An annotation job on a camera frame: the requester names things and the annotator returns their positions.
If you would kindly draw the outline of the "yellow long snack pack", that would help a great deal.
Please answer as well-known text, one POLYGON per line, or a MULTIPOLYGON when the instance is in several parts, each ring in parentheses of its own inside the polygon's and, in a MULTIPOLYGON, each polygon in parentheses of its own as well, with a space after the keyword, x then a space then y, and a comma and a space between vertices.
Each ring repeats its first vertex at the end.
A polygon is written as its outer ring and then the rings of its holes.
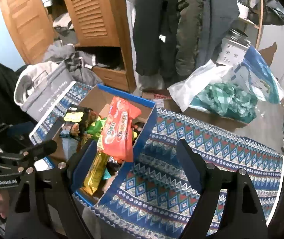
POLYGON ((97 153, 83 182, 83 190, 85 190, 85 192, 90 196, 93 196, 99 187, 100 181, 104 176, 109 157, 110 156, 105 154, 102 149, 97 147, 97 153))

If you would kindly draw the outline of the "yellow black small snack pack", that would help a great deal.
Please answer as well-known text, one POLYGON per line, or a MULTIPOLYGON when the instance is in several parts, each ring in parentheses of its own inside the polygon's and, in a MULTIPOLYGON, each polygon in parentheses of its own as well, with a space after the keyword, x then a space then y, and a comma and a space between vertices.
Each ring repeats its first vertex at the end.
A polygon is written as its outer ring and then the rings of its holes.
POLYGON ((91 108, 71 104, 63 117, 64 125, 59 136, 80 140, 87 128, 97 118, 98 114, 91 108))

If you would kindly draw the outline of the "green snack pack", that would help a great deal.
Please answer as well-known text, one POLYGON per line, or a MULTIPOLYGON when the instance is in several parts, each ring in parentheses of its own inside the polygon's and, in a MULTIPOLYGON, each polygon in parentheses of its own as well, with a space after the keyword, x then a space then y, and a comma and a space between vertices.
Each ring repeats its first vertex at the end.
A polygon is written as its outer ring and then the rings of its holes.
POLYGON ((95 122, 86 129, 86 133, 89 135, 89 138, 98 141, 103 127, 105 125, 106 118, 98 118, 95 122))

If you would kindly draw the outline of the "blue cardboard box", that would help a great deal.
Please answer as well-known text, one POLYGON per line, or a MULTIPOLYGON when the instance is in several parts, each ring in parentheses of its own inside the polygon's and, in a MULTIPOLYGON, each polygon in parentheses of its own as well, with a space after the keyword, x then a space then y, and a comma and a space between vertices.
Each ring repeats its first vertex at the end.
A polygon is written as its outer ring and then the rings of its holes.
POLYGON ((48 136, 74 139, 78 162, 71 169, 71 190, 95 207, 115 196, 138 160, 153 126, 154 102, 98 84, 80 104, 70 104, 48 136))

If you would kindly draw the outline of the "red orange snack pack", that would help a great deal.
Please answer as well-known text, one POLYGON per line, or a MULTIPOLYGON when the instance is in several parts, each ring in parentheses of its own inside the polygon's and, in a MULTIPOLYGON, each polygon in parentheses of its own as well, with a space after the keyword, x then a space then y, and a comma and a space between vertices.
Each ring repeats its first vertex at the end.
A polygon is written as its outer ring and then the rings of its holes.
POLYGON ((140 115, 139 108, 113 97, 97 146, 116 160, 133 162, 132 121, 140 115))

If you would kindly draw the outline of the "grey tote bag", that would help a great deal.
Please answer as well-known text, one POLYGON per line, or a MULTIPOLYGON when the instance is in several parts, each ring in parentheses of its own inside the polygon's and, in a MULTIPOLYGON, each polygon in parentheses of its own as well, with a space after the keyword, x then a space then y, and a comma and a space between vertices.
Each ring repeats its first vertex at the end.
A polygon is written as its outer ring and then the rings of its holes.
POLYGON ((28 65, 20 74, 14 102, 23 112, 40 121, 49 107, 74 81, 65 62, 47 61, 28 65))

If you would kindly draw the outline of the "patterned blue tablecloth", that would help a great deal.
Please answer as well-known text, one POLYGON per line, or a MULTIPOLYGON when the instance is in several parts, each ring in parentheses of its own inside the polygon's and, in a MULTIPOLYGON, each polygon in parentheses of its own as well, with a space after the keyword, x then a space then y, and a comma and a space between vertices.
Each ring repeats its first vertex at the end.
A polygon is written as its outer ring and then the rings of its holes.
POLYGON ((56 136, 70 106, 105 116, 114 97, 141 111, 134 161, 121 165, 99 197, 74 190, 112 238, 267 238, 284 157, 252 139, 114 88, 74 81, 42 116, 31 141, 56 136))

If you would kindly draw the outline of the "teal crumpled cloth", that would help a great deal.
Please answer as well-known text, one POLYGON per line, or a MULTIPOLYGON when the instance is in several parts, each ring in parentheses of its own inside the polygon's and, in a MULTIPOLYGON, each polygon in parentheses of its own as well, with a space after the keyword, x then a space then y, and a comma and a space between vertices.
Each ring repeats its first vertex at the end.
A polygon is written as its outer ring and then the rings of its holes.
POLYGON ((201 107, 224 118, 250 123, 256 118, 257 97, 236 84, 207 85, 191 101, 189 107, 201 107))

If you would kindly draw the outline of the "grey clothes pile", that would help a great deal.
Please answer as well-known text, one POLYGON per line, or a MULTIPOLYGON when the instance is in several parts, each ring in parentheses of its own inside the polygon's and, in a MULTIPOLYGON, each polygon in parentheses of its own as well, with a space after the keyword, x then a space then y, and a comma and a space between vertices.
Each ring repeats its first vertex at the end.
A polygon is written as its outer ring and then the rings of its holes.
POLYGON ((57 38, 43 56, 43 61, 64 63, 75 81, 95 86, 103 81, 92 70, 96 66, 96 55, 77 50, 77 36, 69 13, 59 15, 53 21, 57 38))

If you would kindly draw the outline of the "brown cardboard box on floor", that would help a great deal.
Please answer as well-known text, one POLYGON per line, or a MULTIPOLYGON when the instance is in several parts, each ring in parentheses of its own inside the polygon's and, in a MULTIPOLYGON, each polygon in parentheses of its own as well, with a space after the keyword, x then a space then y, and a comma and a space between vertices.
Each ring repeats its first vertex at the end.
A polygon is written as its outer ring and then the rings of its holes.
POLYGON ((167 109, 176 113, 181 113, 188 117, 204 121, 206 123, 218 126, 231 132, 234 132, 237 128, 244 128, 247 125, 246 123, 240 121, 221 117, 215 113, 198 111, 193 108, 188 108, 185 112, 182 112, 179 106, 171 98, 167 90, 143 91, 142 97, 148 100, 155 100, 157 102, 158 107, 160 107, 161 109, 167 109))

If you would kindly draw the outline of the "blue white plastic bag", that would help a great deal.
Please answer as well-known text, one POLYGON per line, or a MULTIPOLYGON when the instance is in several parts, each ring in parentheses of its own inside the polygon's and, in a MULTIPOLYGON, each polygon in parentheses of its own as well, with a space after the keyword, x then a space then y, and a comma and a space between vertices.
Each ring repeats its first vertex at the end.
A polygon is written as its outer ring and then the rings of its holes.
POLYGON ((231 80, 258 100, 280 104, 284 92, 261 54, 250 46, 240 64, 234 67, 231 80))

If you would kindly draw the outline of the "wooden panel door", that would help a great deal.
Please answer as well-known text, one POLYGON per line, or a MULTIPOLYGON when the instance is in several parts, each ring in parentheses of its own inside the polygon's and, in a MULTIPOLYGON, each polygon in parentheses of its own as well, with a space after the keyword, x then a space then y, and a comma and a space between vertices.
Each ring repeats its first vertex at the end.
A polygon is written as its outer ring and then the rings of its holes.
POLYGON ((41 0, 0 0, 0 9, 16 49, 26 64, 42 61, 56 33, 41 0))

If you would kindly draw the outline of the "wooden louvered wardrobe door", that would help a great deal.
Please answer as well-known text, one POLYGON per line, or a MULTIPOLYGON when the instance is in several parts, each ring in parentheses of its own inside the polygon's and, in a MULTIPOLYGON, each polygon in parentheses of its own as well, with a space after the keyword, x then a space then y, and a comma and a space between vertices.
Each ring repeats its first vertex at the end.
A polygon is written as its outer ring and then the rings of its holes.
POLYGON ((77 47, 97 56, 92 69, 104 84, 136 88, 125 0, 64 0, 77 35, 77 47))

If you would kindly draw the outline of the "black hanging coat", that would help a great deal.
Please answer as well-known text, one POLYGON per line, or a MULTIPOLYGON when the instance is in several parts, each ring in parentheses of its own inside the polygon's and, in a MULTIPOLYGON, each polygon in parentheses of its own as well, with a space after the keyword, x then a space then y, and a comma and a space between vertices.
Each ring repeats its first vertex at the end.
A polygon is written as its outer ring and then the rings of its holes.
POLYGON ((140 75, 160 74, 169 79, 176 74, 178 0, 136 0, 133 41, 140 75))

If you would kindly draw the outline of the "olive green hanging coat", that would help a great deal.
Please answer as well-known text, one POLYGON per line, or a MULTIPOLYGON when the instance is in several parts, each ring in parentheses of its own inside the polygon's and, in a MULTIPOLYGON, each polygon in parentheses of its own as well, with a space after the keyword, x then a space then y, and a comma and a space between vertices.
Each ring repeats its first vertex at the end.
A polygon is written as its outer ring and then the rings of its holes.
POLYGON ((202 28, 203 0, 178 0, 177 53, 175 69, 180 81, 195 70, 202 28))

